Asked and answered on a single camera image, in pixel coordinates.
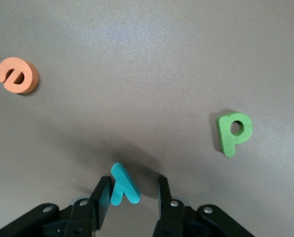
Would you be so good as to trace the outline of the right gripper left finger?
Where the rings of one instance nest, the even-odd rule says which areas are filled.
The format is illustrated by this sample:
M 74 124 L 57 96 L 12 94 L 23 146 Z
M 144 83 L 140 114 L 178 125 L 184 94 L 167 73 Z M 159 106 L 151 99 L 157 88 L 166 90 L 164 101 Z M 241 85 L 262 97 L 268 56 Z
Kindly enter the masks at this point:
M 0 237 L 93 237 L 100 230 L 110 205 L 112 179 L 100 178 L 90 197 L 60 210 L 44 203 L 0 229 Z

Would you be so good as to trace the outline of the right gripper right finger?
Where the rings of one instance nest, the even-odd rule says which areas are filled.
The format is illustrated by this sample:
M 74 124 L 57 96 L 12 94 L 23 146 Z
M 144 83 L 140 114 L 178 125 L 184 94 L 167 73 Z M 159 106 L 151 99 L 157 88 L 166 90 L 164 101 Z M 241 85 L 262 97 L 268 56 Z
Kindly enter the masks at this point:
M 172 198 L 168 179 L 158 178 L 160 219 L 155 237 L 252 237 L 253 235 L 218 206 L 206 204 L 194 210 Z

